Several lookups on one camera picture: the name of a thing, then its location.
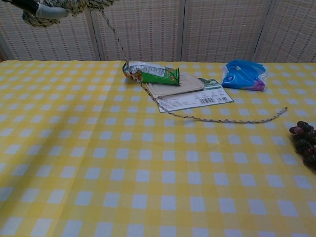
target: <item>braided cord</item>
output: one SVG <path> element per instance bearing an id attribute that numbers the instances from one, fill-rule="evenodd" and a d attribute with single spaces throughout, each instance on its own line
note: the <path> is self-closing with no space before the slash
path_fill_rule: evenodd
<path id="1" fill-rule="evenodd" d="M 128 59 L 127 59 L 127 56 L 126 56 L 126 53 L 125 53 L 125 50 L 123 48 L 123 45 L 121 43 L 121 41 L 119 40 L 118 38 L 118 35 L 117 35 L 117 32 L 115 30 L 115 28 L 110 24 L 110 21 L 109 19 L 107 18 L 107 16 L 105 15 L 104 13 L 104 10 L 103 8 L 100 9 L 100 12 L 103 16 L 103 18 L 105 19 L 105 21 L 107 22 L 107 25 L 108 27 L 113 31 L 114 33 L 114 36 L 115 36 L 115 39 L 118 41 L 120 47 L 121 47 L 121 50 L 123 52 L 123 55 L 124 55 L 124 60 L 126 62 L 126 66 L 128 69 L 130 69 L 129 67 L 129 63 L 128 63 Z M 168 114 L 170 115 L 173 115 L 175 117 L 179 117 L 179 118 L 183 118 L 183 119 L 194 119 L 194 120 L 197 120 L 197 121 L 203 121 L 203 122 L 217 122 L 217 123 L 265 123 L 265 122 L 269 122 L 269 121 L 272 121 L 276 118 L 278 118 L 279 116 L 281 116 L 282 114 L 284 114 L 286 111 L 287 111 L 287 107 L 284 107 L 282 110 L 280 110 L 279 112 L 277 112 L 274 116 L 270 117 L 270 118 L 266 118 L 266 119 L 262 119 L 262 120 L 233 120 L 233 119 L 224 119 L 224 120 L 221 120 L 221 119 L 208 119 L 208 118 L 199 118 L 199 117 L 196 117 L 196 116 L 187 116 L 187 115 L 179 115 L 179 114 L 175 114 L 173 112 L 170 112 L 168 111 L 167 109 L 165 109 L 158 101 L 156 98 L 153 97 L 153 95 L 150 93 L 150 91 L 143 85 L 142 83 L 142 80 L 141 80 L 141 77 L 138 76 L 138 73 L 136 74 L 132 74 L 132 77 L 135 81 L 137 81 L 140 86 L 143 88 L 143 90 L 150 96 L 150 98 L 157 104 L 157 106 L 161 109 L 163 109 L 164 111 L 166 111 Z"/>

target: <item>green snack bar wrapper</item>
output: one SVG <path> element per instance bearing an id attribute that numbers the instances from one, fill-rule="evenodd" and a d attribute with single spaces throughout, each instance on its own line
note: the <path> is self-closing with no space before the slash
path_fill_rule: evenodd
<path id="1" fill-rule="evenodd" d="M 162 83 L 171 85 L 180 85 L 179 69 L 163 67 L 152 63 L 130 63 L 129 68 L 126 63 L 123 65 L 123 73 L 130 77 L 141 72 L 141 81 L 143 83 Z"/>

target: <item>blue plastic bag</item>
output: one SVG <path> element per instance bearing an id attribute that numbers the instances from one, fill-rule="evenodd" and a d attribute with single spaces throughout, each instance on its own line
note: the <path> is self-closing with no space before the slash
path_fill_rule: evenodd
<path id="1" fill-rule="evenodd" d="M 222 86 L 234 89 L 263 91 L 268 73 L 264 66 L 243 60 L 234 60 L 223 68 Z"/>

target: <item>robotic arm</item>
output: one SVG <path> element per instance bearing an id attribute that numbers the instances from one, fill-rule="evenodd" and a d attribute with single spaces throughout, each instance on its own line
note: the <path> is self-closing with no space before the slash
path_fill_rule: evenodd
<path id="1" fill-rule="evenodd" d="M 60 19 L 68 16 L 68 11 L 62 7 L 49 7 L 34 0 L 2 0 L 32 14 L 38 18 Z"/>

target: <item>table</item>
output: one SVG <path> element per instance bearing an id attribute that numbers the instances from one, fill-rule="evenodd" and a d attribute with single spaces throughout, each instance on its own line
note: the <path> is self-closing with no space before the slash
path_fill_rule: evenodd
<path id="1" fill-rule="evenodd" d="M 216 63 L 160 63 L 221 79 Z M 316 64 L 265 64 L 265 92 L 160 114 L 122 62 L 0 64 L 0 234 L 314 237 L 316 179 L 288 129 L 316 125 Z"/>

